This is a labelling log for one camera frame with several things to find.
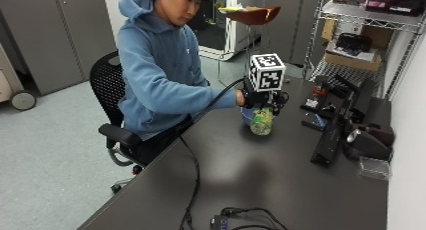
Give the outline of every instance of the chair armrest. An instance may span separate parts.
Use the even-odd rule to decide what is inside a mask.
[[[126,148],[131,148],[142,142],[141,138],[134,133],[109,123],[105,123],[98,128],[98,132],[107,139],[121,143]]]

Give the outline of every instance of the dark gray desk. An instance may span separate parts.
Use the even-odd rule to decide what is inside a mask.
[[[214,110],[185,133],[201,167],[197,230],[208,229],[223,207],[267,208],[290,230],[386,229],[387,182],[360,177],[358,163],[340,152],[328,169],[308,161],[320,133],[299,124],[298,106],[310,87],[295,79],[284,85],[290,101],[266,137],[250,133],[236,108]],[[370,117],[386,124],[390,103],[374,100]],[[177,141],[79,229],[177,230],[194,182],[193,161]],[[231,218],[230,227],[270,224],[262,216]]]

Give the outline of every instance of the hood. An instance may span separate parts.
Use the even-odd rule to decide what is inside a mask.
[[[154,15],[154,0],[119,0],[118,8],[122,16],[141,29],[161,33],[175,29]]]

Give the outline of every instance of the person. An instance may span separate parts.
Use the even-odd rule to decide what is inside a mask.
[[[147,164],[189,127],[220,89],[201,72],[197,38],[186,26],[206,0],[119,0],[127,18],[117,35],[125,97],[118,103],[123,128],[141,139],[137,158]],[[212,109],[243,106],[231,89]]]

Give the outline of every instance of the power cord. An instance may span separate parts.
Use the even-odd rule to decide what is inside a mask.
[[[204,109],[197,114],[197,116],[193,118],[193,121],[197,121],[211,109],[214,103],[218,101],[218,99],[223,96],[223,94],[228,91],[228,89],[231,87],[234,87],[243,79],[238,79],[236,81],[234,81],[228,86],[226,86],[226,88],[220,91],[220,93],[215,96],[215,98],[211,100],[211,102],[208,103],[208,105],[204,107]],[[190,124],[190,122],[185,123],[181,127],[178,127],[175,130],[178,131],[178,138],[181,139],[191,157],[193,157],[193,161],[194,161],[194,165],[195,165],[195,172],[197,172],[197,179],[195,179],[195,186],[194,186],[194,190],[190,196],[190,201],[189,204],[185,208],[185,214],[182,216],[181,219],[181,223],[179,223],[179,230],[183,230],[183,224],[186,222],[186,225],[189,227],[190,230],[194,230],[194,227],[191,225],[191,214],[190,214],[190,210],[195,201],[195,197],[198,194],[198,189],[199,189],[199,182],[201,182],[201,177],[199,177],[199,164],[198,164],[198,160],[197,160],[197,156],[187,144],[187,142],[185,141],[183,137],[181,136],[181,129],[183,129],[185,127],[187,127],[187,124]],[[231,214],[238,214],[242,212],[248,212],[248,211],[263,211],[270,219],[282,227],[283,230],[287,230],[287,228],[283,226],[283,224],[278,221],[278,219],[274,217],[274,215],[270,213],[270,211],[264,208],[259,208],[259,207],[254,207],[254,208],[232,208],[232,207],[226,207],[222,209],[220,211],[220,215],[228,217]],[[267,229],[267,230],[279,230],[276,228],[270,228],[264,225],[256,225],[256,224],[251,224],[251,225],[243,225],[239,227],[232,228],[231,230],[239,230],[239,229],[246,229],[246,228],[262,228],[262,229]]]
[[[259,208],[259,207],[254,207],[254,208],[226,207],[226,208],[222,209],[220,215],[228,217],[232,214],[250,212],[250,211],[263,211],[267,214],[267,216],[270,217],[270,219],[282,227],[282,229],[287,230],[287,228],[283,226],[283,224],[279,222],[279,220],[275,218],[275,216],[271,214],[271,212],[264,208]],[[254,227],[254,226],[252,225],[244,225],[244,226],[232,228],[232,230],[250,228],[250,227]],[[255,225],[255,227],[262,227],[263,229],[279,230],[279,229],[268,228],[267,226],[263,226],[263,225]]]

